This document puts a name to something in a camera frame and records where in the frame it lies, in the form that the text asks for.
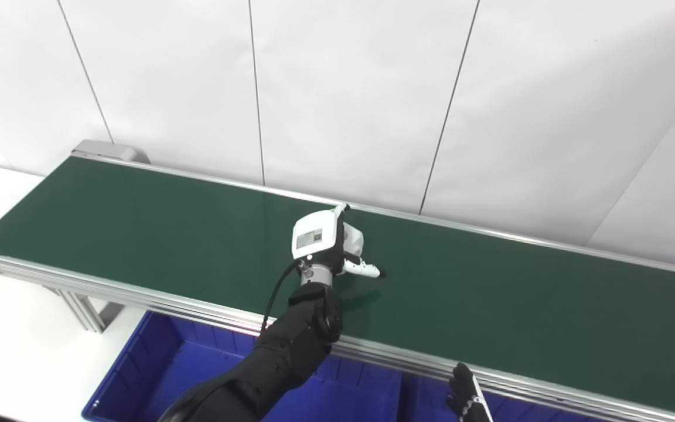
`robotic hand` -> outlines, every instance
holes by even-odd
[[[383,271],[361,258],[364,237],[345,224],[348,205],[311,213],[293,227],[293,264],[302,284],[288,308],[265,328],[252,350],[233,368],[191,387],[158,422],[261,420],[292,388],[305,383],[332,350],[343,329],[340,296],[332,278],[345,272],[379,277]]]
[[[447,396],[447,406],[458,415],[459,422],[493,422],[478,380],[464,363],[455,366],[449,386],[452,393]]]

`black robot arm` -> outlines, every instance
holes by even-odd
[[[342,329],[340,296],[322,283],[300,286],[254,350],[228,371],[191,387],[158,422],[261,420],[288,390],[309,379]]]

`blue crate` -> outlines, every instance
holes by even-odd
[[[447,383],[425,377],[405,375],[399,422],[456,422],[445,405],[450,389]],[[562,411],[498,394],[484,393],[494,422],[602,422],[592,417]]]
[[[147,312],[83,410],[96,422],[156,422],[185,390],[233,366],[254,337]],[[402,374],[328,357],[265,417],[277,421],[396,422]]]

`green conveyor belt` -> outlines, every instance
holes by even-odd
[[[0,254],[263,313],[293,223],[326,208],[72,157],[0,220]],[[346,221],[388,271],[335,281],[346,335],[675,411],[675,273],[358,210]]]

